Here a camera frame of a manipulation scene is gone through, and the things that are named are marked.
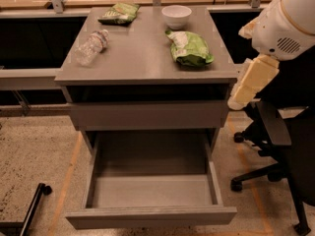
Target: floor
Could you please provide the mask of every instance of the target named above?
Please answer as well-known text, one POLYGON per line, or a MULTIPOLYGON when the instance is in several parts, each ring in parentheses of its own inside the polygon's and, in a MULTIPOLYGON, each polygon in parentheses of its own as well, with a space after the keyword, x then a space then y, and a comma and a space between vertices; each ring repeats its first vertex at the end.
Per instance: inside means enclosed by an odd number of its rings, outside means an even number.
MULTIPOLYGON (((228 225, 172 228, 75 230, 65 212, 81 207, 90 153, 81 135, 62 109, 0 111, 0 222, 23 221, 39 182, 53 192, 44 196, 31 223, 29 235, 103 236, 290 236, 297 217, 285 180, 266 178, 243 185, 241 193, 229 190, 233 176, 262 167, 272 160, 259 157, 250 144, 235 144, 233 133, 250 123, 242 111, 230 112, 220 130, 214 162, 222 199, 237 207, 228 225)), ((315 235, 315 207, 306 206, 309 226, 315 235)))

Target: plastic water bottle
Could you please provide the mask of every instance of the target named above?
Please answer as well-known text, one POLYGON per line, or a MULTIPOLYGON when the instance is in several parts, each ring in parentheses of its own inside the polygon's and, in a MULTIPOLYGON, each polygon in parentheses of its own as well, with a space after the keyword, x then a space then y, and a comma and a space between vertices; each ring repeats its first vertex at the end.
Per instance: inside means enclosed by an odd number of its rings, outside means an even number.
POLYGON ((108 31, 96 30, 91 33, 88 40, 75 50, 77 61, 82 66, 89 66, 97 54, 107 47, 108 31))

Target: green snack bag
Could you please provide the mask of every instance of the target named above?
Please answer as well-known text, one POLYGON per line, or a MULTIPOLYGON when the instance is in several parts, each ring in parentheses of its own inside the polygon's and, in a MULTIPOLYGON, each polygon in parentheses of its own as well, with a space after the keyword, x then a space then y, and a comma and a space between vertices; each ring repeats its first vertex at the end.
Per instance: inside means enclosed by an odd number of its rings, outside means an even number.
POLYGON ((170 52, 174 61, 192 67, 203 67, 214 61, 214 56, 209 53, 207 42, 198 34, 171 30, 165 33, 173 42, 170 52))
POLYGON ((138 4, 117 3, 112 6, 98 21, 105 25, 130 24, 137 17, 138 4))

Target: cabinet drawer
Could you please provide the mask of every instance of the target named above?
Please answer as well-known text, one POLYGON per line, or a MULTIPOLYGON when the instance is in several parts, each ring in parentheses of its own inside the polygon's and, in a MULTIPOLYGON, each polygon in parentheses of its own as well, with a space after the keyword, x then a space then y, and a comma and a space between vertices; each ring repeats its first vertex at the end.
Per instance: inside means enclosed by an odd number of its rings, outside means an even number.
POLYGON ((97 132, 76 229, 227 224, 206 134, 197 130, 97 132))
POLYGON ((223 127, 226 101, 154 101, 72 104, 77 130, 189 129, 223 127))

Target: drawer shelf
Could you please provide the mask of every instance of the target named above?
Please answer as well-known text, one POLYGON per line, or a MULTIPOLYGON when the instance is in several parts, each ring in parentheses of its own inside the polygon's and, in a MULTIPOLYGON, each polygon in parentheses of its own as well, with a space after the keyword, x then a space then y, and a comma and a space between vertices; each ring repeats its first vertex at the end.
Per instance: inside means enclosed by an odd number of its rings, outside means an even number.
POLYGON ((99 132, 83 207, 66 217, 77 229, 229 223, 210 150, 201 130, 99 132))

